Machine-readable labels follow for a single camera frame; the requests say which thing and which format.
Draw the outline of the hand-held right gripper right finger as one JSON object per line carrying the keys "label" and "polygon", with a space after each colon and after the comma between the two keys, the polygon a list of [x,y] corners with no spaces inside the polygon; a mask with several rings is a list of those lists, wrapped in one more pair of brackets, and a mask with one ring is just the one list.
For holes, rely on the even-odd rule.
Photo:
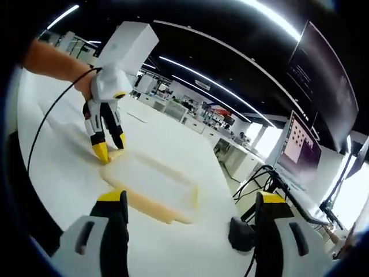
{"label": "hand-held right gripper right finger", "polygon": [[255,276],[325,276],[329,255],[321,235],[282,197],[257,193],[255,225]]}

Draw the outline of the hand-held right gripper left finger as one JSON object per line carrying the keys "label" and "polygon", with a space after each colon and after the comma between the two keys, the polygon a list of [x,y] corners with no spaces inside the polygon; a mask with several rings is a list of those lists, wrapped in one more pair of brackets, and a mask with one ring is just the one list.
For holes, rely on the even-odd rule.
{"label": "hand-held right gripper left finger", "polygon": [[78,218],[60,237],[62,276],[129,276],[129,231],[125,190],[101,195],[89,215]]}

